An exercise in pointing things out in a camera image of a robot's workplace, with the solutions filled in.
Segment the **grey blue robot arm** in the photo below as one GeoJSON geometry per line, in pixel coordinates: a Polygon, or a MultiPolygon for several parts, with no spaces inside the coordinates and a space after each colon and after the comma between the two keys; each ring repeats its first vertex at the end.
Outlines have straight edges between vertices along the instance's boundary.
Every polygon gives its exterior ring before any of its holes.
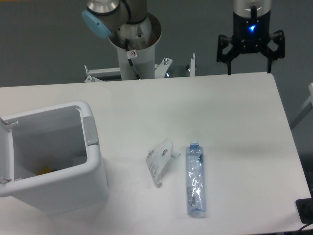
{"type": "MultiPolygon", "coordinates": [[[[235,0],[233,35],[218,36],[217,62],[227,65],[240,54],[261,53],[268,59],[267,72],[273,61],[285,57],[282,30],[269,33],[271,1],[235,0]]],[[[147,11],[145,0],[89,0],[82,18],[98,37],[108,38],[120,53],[118,60],[124,79],[155,78],[154,52],[161,37],[158,19],[147,11]]]]}

